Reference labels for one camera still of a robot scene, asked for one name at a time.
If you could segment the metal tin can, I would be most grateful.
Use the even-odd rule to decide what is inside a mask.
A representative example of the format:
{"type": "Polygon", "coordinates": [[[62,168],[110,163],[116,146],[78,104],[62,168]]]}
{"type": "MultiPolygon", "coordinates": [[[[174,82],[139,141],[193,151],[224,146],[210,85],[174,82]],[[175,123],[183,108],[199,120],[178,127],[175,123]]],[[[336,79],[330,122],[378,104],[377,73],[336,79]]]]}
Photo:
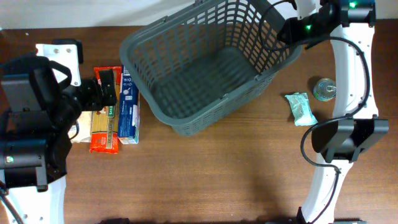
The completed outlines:
{"type": "Polygon", "coordinates": [[[336,96],[336,83],[332,79],[322,78],[313,88],[313,95],[319,101],[330,101],[336,96]]]}

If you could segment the blue tissue box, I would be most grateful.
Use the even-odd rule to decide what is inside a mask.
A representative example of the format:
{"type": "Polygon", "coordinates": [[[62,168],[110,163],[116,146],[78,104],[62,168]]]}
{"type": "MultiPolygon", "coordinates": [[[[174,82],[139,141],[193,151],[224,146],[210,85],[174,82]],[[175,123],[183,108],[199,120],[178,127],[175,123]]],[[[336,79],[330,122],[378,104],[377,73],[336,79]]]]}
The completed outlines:
{"type": "Polygon", "coordinates": [[[138,144],[140,93],[125,66],[122,66],[120,87],[118,138],[122,144],[138,144]]]}

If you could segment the beige grain bag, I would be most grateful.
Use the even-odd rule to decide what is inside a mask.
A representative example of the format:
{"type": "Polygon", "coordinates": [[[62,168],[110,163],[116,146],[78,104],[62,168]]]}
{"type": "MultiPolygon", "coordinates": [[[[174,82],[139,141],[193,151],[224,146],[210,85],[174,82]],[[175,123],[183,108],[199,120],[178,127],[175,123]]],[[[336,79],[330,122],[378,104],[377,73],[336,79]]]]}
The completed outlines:
{"type": "Polygon", "coordinates": [[[76,125],[74,124],[68,132],[68,136],[72,143],[91,142],[92,117],[92,111],[82,112],[80,117],[77,119],[79,130],[77,131],[76,125]]]}

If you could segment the grey plastic laundry basket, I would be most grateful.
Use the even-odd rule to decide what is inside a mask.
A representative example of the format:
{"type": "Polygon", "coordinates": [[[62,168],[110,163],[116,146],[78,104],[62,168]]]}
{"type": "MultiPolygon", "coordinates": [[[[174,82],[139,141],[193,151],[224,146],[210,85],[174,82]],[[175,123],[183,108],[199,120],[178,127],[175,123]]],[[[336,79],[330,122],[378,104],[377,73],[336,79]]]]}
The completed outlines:
{"type": "Polygon", "coordinates": [[[121,63],[155,117],[192,136],[258,97],[302,49],[268,1],[197,1],[124,39],[121,63]]]}

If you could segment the orange spaghetti packet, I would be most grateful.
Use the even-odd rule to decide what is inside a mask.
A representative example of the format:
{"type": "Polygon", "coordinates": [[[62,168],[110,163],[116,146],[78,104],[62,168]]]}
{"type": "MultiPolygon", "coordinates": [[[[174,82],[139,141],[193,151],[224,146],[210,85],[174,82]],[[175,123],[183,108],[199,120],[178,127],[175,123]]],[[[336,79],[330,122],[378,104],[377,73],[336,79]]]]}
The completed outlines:
{"type": "Polygon", "coordinates": [[[113,72],[117,103],[114,106],[106,106],[101,111],[93,113],[90,152],[117,154],[119,152],[118,122],[122,66],[95,67],[94,71],[99,84],[101,84],[100,72],[107,70],[113,72]]]}

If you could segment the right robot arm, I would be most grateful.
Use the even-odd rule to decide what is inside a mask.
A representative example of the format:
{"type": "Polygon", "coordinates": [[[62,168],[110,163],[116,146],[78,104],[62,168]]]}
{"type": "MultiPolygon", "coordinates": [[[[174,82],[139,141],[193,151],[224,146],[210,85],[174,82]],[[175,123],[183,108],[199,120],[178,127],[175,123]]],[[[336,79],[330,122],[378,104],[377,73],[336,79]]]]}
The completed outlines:
{"type": "Polygon", "coordinates": [[[375,33],[374,1],[292,1],[297,15],[287,19],[277,38],[289,47],[311,48],[329,40],[336,68],[333,117],[312,126],[317,154],[309,194],[297,212],[297,223],[333,223],[344,179],[361,153],[389,130],[379,118],[373,93],[371,47],[375,33]]]}

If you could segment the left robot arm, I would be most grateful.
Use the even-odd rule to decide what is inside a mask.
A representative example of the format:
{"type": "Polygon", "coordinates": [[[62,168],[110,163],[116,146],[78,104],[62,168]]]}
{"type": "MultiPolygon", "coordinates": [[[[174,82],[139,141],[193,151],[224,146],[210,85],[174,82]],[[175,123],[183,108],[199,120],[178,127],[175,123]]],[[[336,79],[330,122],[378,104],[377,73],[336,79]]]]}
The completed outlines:
{"type": "Polygon", "coordinates": [[[1,201],[9,223],[63,223],[69,130],[84,111],[117,103],[106,70],[81,79],[82,43],[55,39],[1,65],[1,201]]]}

